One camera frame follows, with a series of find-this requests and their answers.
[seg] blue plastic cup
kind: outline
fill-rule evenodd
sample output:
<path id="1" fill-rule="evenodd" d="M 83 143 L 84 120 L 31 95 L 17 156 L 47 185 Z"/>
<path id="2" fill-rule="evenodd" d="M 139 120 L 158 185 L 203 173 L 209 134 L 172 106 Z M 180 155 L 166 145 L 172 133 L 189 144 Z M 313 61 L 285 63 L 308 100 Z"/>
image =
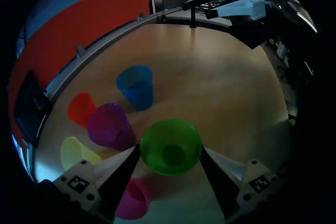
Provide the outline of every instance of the blue plastic cup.
<path id="1" fill-rule="evenodd" d="M 117 77 L 118 89 L 137 110 L 153 104 L 153 74 L 148 66 L 131 66 Z"/>

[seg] table surface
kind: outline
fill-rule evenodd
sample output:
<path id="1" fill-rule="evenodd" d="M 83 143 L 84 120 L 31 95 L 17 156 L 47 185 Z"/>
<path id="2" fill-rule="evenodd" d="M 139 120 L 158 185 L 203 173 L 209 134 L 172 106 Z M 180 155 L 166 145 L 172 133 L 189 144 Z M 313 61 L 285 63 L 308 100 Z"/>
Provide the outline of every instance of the table surface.
<path id="1" fill-rule="evenodd" d="M 167 18 L 177 18 L 177 19 L 191 19 L 191 10 L 187 10 L 187 11 L 177 11 L 174 12 L 172 14 L 168 14 L 166 15 Z M 205 14 L 200 14 L 200 13 L 195 13 L 195 18 L 196 21 L 203 21 L 206 23 L 210 23 L 210 24 L 217 24 L 217 25 L 221 25 L 224 27 L 228 27 L 231 26 L 232 23 L 229 19 L 226 18 L 221 18 L 221 17 L 215 17 L 212 19 L 207 19 L 207 17 L 205 16 Z"/>
<path id="2" fill-rule="evenodd" d="M 115 84 L 120 72 L 138 64 L 149 66 L 154 77 L 155 101 L 145 111 L 132 109 Z M 198 130 L 205 146 L 242 163 L 256 158 L 275 170 L 289 153 L 286 104 L 271 63 L 261 47 L 252 50 L 224 32 L 149 24 L 103 51 L 68 84 L 42 129 L 39 181 L 64 172 L 60 146 L 67 137 L 105 158 L 119 153 L 94 144 L 87 130 L 68 120 L 68 105 L 79 92 L 89 92 L 97 106 L 120 104 L 138 141 L 154 122 L 179 118 Z M 200 163 L 184 175 L 164 177 L 140 159 L 133 177 L 147 179 L 154 190 L 149 212 L 134 223 L 222 222 Z"/>

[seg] plastic cup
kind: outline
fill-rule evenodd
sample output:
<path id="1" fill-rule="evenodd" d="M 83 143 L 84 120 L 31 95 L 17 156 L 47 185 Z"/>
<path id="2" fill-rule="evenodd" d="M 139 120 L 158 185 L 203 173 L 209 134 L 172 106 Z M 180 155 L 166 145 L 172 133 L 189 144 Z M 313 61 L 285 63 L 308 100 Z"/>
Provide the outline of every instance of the plastic cup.
<path id="1" fill-rule="evenodd" d="M 82 92 L 71 101 L 68 108 L 68 118 L 70 121 L 87 129 L 89 119 L 96 109 L 97 107 L 90 94 Z"/>
<path id="2" fill-rule="evenodd" d="M 106 103 L 96 109 L 90 117 L 87 132 L 94 143 L 117 150 L 127 150 L 136 141 L 125 111 L 115 103 Z"/>
<path id="3" fill-rule="evenodd" d="M 198 162 L 202 140 L 195 128 L 179 119 L 154 123 L 142 136 L 141 157 L 158 174 L 181 175 Z"/>
<path id="4" fill-rule="evenodd" d="M 75 137 L 66 138 L 60 148 L 60 160 L 65 171 L 69 170 L 80 160 L 88 160 L 91 164 L 101 162 L 101 158 Z"/>
<path id="5" fill-rule="evenodd" d="M 152 199 L 152 188 L 141 179 L 130 179 L 114 215 L 124 220 L 143 217 Z"/>
<path id="6" fill-rule="evenodd" d="M 117 77 L 118 89 L 137 110 L 153 104 L 153 74 L 148 66 L 131 66 Z"/>

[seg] green plastic cup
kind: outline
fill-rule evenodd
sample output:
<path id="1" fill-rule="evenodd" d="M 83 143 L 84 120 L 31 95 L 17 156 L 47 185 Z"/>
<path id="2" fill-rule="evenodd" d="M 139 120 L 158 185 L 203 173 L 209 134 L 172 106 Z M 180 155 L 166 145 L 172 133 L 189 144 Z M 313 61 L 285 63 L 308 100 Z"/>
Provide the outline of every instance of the green plastic cup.
<path id="1" fill-rule="evenodd" d="M 195 128 L 178 119 L 154 123 L 140 144 L 145 164 L 158 174 L 181 175 L 195 166 L 201 156 L 202 140 Z"/>

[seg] purple plastic cup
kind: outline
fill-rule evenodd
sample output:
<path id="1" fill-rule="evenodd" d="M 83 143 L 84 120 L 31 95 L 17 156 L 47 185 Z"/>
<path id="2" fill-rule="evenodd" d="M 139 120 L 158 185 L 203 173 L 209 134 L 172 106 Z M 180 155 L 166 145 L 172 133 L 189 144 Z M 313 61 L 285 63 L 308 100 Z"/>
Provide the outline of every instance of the purple plastic cup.
<path id="1" fill-rule="evenodd" d="M 121 106 L 115 103 L 101 105 L 91 115 L 87 132 L 94 143 L 127 150 L 135 145 L 136 136 Z"/>
<path id="2" fill-rule="evenodd" d="M 124 220 L 143 217 L 148 211 L 152 195 L 152 187 L 148 182 L 131 178 L 114 215 Z"/>

